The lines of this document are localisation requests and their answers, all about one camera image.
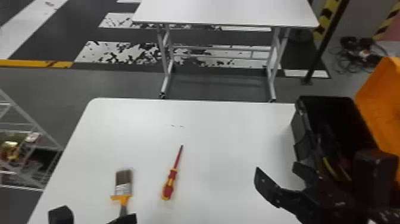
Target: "paintbrush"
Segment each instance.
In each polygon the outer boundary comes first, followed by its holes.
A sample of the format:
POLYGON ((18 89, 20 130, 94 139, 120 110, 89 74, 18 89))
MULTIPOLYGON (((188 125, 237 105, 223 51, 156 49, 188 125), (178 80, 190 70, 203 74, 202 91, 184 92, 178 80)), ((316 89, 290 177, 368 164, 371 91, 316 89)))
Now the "paintbrush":
POLYGON ((113 201, 121 204, 120 217, 128 214, 126 206, 132 196, 132 171, 121 170, 115 174, 115 193, 111 196, 113 201))

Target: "table leg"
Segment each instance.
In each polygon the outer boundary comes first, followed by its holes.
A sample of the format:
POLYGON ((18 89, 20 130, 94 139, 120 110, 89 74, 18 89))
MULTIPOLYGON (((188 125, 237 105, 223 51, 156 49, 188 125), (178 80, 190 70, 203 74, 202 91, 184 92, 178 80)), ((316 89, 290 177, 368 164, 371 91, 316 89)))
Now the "table leg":
POLYGON ((282 42, 277 47, 277 57, 276 57, 276 61, 274 63, 273 70, 271 72, 271 76, 268 77, 268 84, 270 85, 270 93, 271 93, 270 102, 275 102, 276 101, 275 77, 276 77, 276 73, 278 72, 278 67, 279 67, 279 64, 280 64, 280 60, 282 59, 282 55, 283 55, 283 53, 285 51, 286 44, 288 43, 289 33, 290 33, 290 28, 286 28, 285 34, 284 34, 284 36, 282 38, 282 42))
POLYGON ((168 73, 171 75, 172 71, 173 71, 173 67, 174 67, 174 62, 175 62, 174 45, 172 43, 170 25, 165 24, 164 27, 165 27, 165 31, 167 32, 165 35, 167 37, 168 52, 170 53, 170 62, 168 64, 168 73))
POLYGON ((265 65, 265 69, 267 71, 268 78, 271 77, 271 72, 270 72, 271 71, 271 59, 272 59, 272 56, 274 55, 274 51, 275 51, 275 48, 276 48, 276 40, 279 40, 279 33, 280 33, 280 28, 279 27, 273 28, 273 29, 274 29, 274 33, 272 35, 271 50, 270 50, 270 54, 269 54, 268 59, 267 59, 267 64, 265 65))
POLYGON ((167 86, 170 81, 170 73, 168 72, 167 56, 165 55, 165 45, 163 43, 163 31, 161 29, 161 25, 160 24, 156 25, 156 28, 157 28, 158 47, 161 52, 162 69, 164 70, 164 81, 162 82, 162 87, 159 97, 161 99, 165 99, 165 92, 167 90, 167 86))

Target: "tangled wires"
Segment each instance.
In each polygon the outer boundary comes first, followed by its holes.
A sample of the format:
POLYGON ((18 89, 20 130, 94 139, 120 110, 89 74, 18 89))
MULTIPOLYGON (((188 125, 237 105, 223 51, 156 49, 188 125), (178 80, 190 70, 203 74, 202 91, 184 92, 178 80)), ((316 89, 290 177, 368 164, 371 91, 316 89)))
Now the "tangled wires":
POLYGON ((357 41, 355 37, 343 37, 340 39, 340 45, 328 51, 335 55, 332 67, 339 74, 373 72, 382 56, 371 50, 371 46, 379 49, 381 55, 388 55, 384 48, 370 38, 361 38, 357 41))

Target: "table caster wheel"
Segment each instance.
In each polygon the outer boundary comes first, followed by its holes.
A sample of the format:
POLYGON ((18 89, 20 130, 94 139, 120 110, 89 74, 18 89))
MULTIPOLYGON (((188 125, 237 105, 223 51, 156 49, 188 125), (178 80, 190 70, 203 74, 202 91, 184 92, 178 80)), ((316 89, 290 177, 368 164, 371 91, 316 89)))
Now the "table caster wheel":
POLYGON ((165 99, 166 98, 165 92, 161 92, 158 97, 160 99, 165 99))

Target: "yellow floor line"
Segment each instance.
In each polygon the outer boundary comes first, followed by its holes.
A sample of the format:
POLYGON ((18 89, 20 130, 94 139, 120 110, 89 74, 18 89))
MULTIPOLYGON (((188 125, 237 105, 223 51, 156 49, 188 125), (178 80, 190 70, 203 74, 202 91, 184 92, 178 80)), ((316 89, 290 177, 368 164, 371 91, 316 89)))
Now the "yellow floor line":
POLYGON ((0 59, 0 67, 70 68, 72 61, 31 61, 0 59))

